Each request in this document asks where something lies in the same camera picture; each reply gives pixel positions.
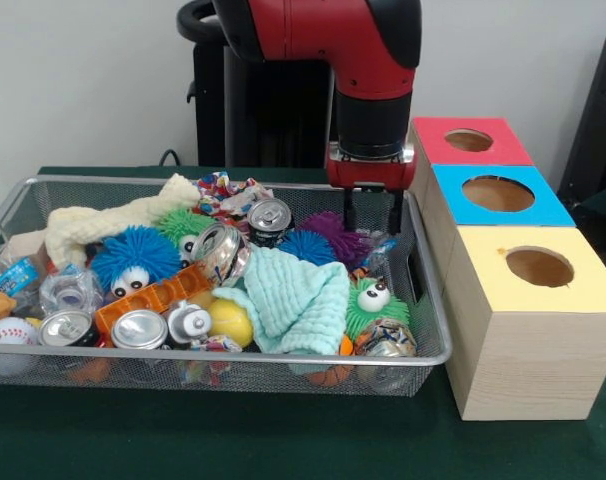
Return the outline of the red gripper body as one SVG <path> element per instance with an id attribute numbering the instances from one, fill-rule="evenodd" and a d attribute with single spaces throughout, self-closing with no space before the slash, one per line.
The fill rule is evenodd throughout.
<path id="1" fill-rule="evenodd" d="M 407 144 L 397 156 L 364 160 L 350 157 L 330 142 L 326 150 L 326 171 L 329 184 L 335 188 L 382 188 L 388 192 L 410 187 L 416 169 L 415 151 Z"/>

